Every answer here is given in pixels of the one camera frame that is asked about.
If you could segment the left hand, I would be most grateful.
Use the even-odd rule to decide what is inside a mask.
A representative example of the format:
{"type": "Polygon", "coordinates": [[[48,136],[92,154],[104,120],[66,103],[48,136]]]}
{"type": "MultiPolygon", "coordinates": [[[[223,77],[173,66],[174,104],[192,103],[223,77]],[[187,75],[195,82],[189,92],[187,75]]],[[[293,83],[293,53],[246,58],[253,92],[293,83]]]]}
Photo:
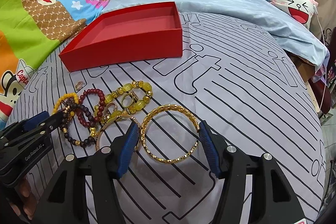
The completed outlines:
{"type": "Polygon", "coordinates": [[[37,200],[31,190],[31,186],[27,177],[24,176],[19,182],[18,185],[14,188],[15,193],[18,194],[19,200],[22,201],[22,210],[18,207],[17,203],[10,202],[10,206],[17,216],[21,217],[22,212],[24,211],[27,215],[27,219],[30,221],[34,217],[34,213],[37,207],[37,200]]]}

